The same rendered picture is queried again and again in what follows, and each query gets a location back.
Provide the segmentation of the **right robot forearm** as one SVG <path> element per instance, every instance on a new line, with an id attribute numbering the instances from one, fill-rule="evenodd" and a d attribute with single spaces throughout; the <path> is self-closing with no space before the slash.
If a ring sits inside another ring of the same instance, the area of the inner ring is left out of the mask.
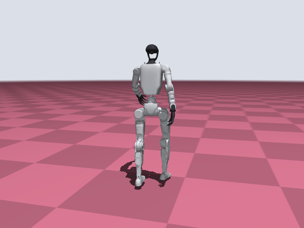
<path id="1" fill-rule="evenodd" d="M 173 86 L 172 86 L 173 87 Z M 175 108 L 176 108 L 176 104 L 175 104 L 175 97 L 174 97 L 174 88 L 172 91 L 169 91 L 167 93 L 168 95 L 168 101 L 169 101 L 169 109 L 171 109 L 171 105 L 175 105 Z"/>

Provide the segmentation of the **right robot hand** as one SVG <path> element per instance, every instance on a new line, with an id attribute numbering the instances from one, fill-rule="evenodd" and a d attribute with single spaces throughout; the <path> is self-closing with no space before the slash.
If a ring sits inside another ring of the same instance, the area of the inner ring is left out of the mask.
<path id="1" fill-rule="evenodd" d="M 170 118 L 170 120 L 168 121 L 169 122 L 169 124 L 167 124 L 167 126 L 170 126 L 172 123 L 173 123 L 173 121 L 174 121 L 174 117 L 175 117 L 175 105 L 174 104 L 172 104 L 171 105 L 171 110 L 170 110 L 170 112 L 171 112 L 171 118 Z"/>

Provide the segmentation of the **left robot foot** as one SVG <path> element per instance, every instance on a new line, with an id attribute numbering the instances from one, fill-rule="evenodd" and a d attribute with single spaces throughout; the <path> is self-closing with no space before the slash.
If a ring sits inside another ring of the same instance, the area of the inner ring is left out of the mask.
<path id="1" fill-rule="evenodd" d="M 136 179 L 135 185 L 141 186 L 144 181 L 145 181 L 145 176 L 142 175 L 141 179 L 139 179 L 139 177 L 138 177 L 138 179 Z"/>

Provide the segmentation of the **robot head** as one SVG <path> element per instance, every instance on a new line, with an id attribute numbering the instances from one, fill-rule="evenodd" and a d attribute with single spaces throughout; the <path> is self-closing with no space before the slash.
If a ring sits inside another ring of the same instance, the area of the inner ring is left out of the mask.
<path id="1" fill-rule="evenodd" d="M 158 57 L 158 53 L 159 53 L 158 48 L 155 45 L 150 44 L 146 47 L 146 52 L 147 52 L 147 55 L 149 58 L 149 61 L 146 64 L 156 64 L 155 61 L 156 61 L 156 59 Z M 157 53 L 156 58 L 150 58 L 149 54 L 153 54 L 153 53 Z"/>

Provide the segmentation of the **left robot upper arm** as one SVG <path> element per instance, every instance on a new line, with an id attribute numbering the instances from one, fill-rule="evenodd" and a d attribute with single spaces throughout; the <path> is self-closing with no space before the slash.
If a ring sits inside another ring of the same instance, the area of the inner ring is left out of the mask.
<path id="1" fill-rule="evenodd" d="M 134 89 L 138 89 L 140 87 L 140 84 L 138 83 L 139 81 L 139 77 L 140 77 L 140 67 L 141 66 L 137 66 L 134 70 L 133 70 L 133 82 L 132 82 L 132 87 Z"/>

